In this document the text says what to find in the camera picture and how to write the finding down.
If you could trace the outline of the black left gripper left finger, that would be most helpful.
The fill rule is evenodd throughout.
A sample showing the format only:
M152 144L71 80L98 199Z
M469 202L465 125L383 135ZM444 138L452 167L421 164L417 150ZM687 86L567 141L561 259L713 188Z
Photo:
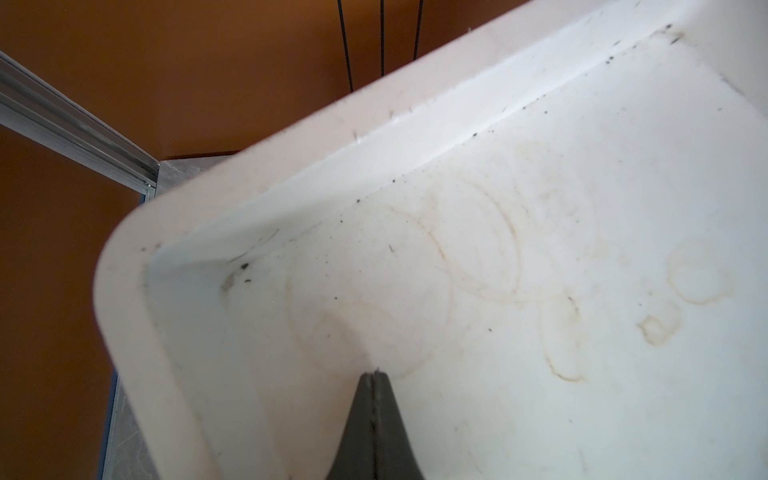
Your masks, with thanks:
M374 479L373 374L363 374L351 403L339 446L326 476L331 479Z

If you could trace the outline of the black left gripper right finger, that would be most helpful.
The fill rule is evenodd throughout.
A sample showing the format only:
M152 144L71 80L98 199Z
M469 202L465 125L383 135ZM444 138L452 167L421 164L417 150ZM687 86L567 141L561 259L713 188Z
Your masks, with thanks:
M423 480L389 376L373 373L374 478Z

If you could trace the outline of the white plastic drawer cabinet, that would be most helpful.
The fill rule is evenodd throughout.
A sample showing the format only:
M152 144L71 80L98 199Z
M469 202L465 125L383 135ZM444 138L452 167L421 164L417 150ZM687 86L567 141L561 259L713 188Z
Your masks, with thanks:
M141 206L97 320L163 479L767 475L767 5L534 1Z

